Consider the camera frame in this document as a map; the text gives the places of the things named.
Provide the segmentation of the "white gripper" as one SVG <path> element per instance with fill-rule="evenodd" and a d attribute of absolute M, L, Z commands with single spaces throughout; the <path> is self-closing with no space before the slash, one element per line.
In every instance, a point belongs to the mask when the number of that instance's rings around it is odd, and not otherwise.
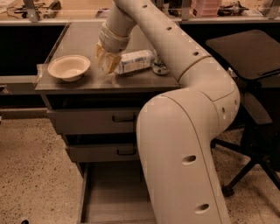
<path fill-rule="evenodd" d="M 99 43 L 95 48 L 95 63 L 101 64 L 102 71 L 105 74 L 111 74 L 119 65 L 122 55 L 120 52 L 127 48 L 130 42 L 131 25 L 128 23 L 117 23 L 108 25 L 104 22 L 99 32 Z"/>

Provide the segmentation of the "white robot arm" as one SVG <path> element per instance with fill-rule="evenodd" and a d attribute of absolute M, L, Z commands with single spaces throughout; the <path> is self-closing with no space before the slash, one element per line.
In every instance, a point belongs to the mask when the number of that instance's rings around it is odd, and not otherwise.
<path fill-rule="evenodd" d="M 145 103 L 136 123 L 157 224 L 231 224 L 210 143 L 235 119 L 238 87 L 216 59 L 151 0 L 113 0 L 95 56 L 105 73 L 115 69 L 134 26 L 180 85 Z"/>

